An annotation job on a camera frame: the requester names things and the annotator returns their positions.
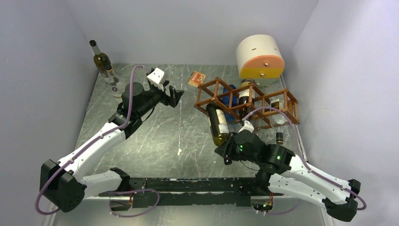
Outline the dark green black-capped bottle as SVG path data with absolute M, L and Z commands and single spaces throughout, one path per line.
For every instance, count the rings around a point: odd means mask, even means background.
M 206 111 L 213 142 L 216 146 L 220 146 L 230 133 L 225 114 L 221 107 L 214 103 L 208 104 Z

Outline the clear round liquor bottle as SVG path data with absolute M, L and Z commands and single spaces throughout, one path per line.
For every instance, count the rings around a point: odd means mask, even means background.
M 118 102 L 122 102 L 122 94 L 125 90 L 126 87 L 126 82 L 123 78 L 118 76 L 113 68 L 113 66 L 110 63 L 107 63 L 105 65 L 105 69 L 108 73 L 108 87 L 110 88 L 110 91 L 112 93 L 112 96 L 114 99 Z

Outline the dark gold-capped wine bottle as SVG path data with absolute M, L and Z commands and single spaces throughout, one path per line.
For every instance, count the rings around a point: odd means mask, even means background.
M 240 87 L 244 87 L 248 84 L 255 84 L 255 81 L 253 79 L 243 79 L 240 83 Z M 245 89 L 243 91 L 239 92 L 239 104 L 246 104 L 248 103 L 250 100 L 252 102 L 255 101 L 254 96 L 252 96 L 252 98 L 249 98 L 249 89 Z

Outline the clear square black-capped bottle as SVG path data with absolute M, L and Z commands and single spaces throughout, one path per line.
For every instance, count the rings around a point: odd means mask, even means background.
M 282 98 L 273 97 L 271 99 L 270 107 L 282 110 L 284 107 L 284 102 Z M 279 113 L 271 116 L 272 127 L 275 130 L 276 143 L 278 145 L 283 145 L 284 143 L 284 133 L 281 127 L 286 123 L 285 117 Z

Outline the olive green wine bottle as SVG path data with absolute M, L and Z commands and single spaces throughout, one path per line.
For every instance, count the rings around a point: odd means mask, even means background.
M 94 53 L 93 61 L 94 61 L 95 65 L 96 65 L 97 69 L 99 70 L 100 74 L 103 77 L 108 78 L 109 75 L 108 75 L 108 72 L 107 72 L 107 70 L 106 70 L 106 68 L 104 66 L 104 63 L 105 62 L 110 63 L 109 57 L 99 49 L 99 47 L 98 47 L 98 45 L 97 45 L 95 40 L 90 40 L 89 44 L 90 44 L 90 46 L 91 46 L 91 48 L 93 50 L 93 53 Z

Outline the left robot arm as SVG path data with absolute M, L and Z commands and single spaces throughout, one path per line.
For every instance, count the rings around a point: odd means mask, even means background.
M 130 186 L 130 176 L 119 168 L 111 168 L 105 173 L 87 176 L 89 169 L 108 151 L 128 139 L 142 125 L 142 117 L 159 103 L 176 107 L 184 90 L 169 86 L 149 84 L 149 90 L 139 82 L 128 84 L 122 93 L 122 102 L 117 111 L 108 119 L 99 132 L 78 149 L 58 161 L 44 162 L 40 170 L 40 192 L 35 201 L 39 209 L 41 197 L 46 197 L 58 210 L 69 212 L 82 200 L 101 193 L 110 192 L 126 195 Z

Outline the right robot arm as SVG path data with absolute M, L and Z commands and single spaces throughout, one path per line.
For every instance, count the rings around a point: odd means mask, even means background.
M 230 133 L 215 149 L 226 165 L 233 161 L 249 161 L 258 165 L 254 190 L 286 194 L 323 207 L 327 214 L 350 222 L 358 211 L 355 200 L 361 183 L 331 176 L 302 161 L 293 151 L 263 142 L 256 134 L 243 130 Z

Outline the brown wooden wine rack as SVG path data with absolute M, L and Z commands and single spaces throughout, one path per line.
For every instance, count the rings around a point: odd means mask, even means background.
M 233 106 L 233 97 L 239 97 L 239 93 L 243 91 L 249 92 L 249 101 Z M 255 113 L 250 115 L 249 118 L 253 120 L 263 120 L 266 125 L 260 128 L 269 129 L 276 126 L 276 124 L 272 124 L 271 117 L 278 114 L 278 111 L 267 111 L 265 108 L 271 106 L 271 98 L 279 96 L 282 96 L 283 99 L 283 106 L 279 110 L 283 112 L 293 124 L 300 124 L 298 100 L 287 88 L 269 94 L 262 92 L 253 83 L 233 89 L 219 77 L 198 86 L 198 94 L 194 107 L 206 114 L 206 105 L 213 103 L 219 106 L 224 113 L 229 113 L 235 119 L 236 123 L 242 118 L 239 116 L 239 110 L 255 110 Z M 263 107 L 264 109 L 256 110 L 257 107 Z

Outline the small orange card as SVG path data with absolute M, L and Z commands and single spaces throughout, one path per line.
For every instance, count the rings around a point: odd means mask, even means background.
M 193 87 L 198 87 L 199 85 L 204 83 L 206 77 L 207 76 L 205 74 L 194 71 L 189 77 L 187 84 Z

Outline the cream orange cylinder container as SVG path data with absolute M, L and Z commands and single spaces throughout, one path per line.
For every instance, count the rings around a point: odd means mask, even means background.
M 238 45 L 236 61 L 242 79 L 277 79 L 285 68 L 276 40 L 266 34 L 251 35 Z

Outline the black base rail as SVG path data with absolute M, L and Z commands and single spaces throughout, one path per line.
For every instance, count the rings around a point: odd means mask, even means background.
M 250 207 L 255 197 L 267 197 L 268 190 L 255 178 L 131 178 L 133 208 L 158 206 L 225 205 Z

